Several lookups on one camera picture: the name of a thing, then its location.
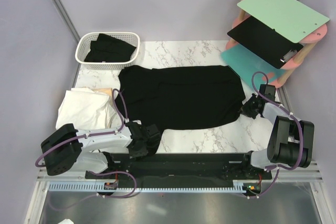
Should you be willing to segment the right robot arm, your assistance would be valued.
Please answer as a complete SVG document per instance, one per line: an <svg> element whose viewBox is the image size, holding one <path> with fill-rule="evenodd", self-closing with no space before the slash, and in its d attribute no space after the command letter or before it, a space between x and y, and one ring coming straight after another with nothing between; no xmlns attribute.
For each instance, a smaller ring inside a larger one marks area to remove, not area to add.
<svg viewBox="0 0 336 224"><path fill-rule="evenodd" d="M308 167L312 159L314 124L293 118L290 112L277 103L275 86L262 84L259 93L251 96L240 113L252 119L260 115L273 128L267 148L249 152L249 161L240 166L241 174L251 179L259 173L260 168L272 170L282 167L291 170Z"/></svg>

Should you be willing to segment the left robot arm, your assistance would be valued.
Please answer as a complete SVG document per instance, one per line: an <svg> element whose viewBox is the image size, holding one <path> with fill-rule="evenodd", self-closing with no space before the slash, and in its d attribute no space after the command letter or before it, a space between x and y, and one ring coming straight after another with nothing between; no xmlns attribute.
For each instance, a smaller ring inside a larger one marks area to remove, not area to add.
<svg viewBox="0 0 336 224"><path fill-rule="evenodd" d="M130 158L155 152L161 141L156 125L143 126L138 121L103 130L77 130L65 124L41 143L42 160L49 176L71 169L94 172L111 178L115 165L108 161L106 148L126 148Z"/></svg>

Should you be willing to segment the black t shirt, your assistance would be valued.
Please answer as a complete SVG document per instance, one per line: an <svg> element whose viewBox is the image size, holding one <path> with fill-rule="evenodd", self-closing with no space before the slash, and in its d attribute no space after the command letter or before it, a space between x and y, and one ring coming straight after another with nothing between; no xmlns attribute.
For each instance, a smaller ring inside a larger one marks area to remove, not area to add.
<svg viewBox="0 0 336 224"><path fill-rule="evenodd" d="M246 96L228 66L147 69L127 67L118 75L123 116L165 130L202 130L232 123Z"/></svg>

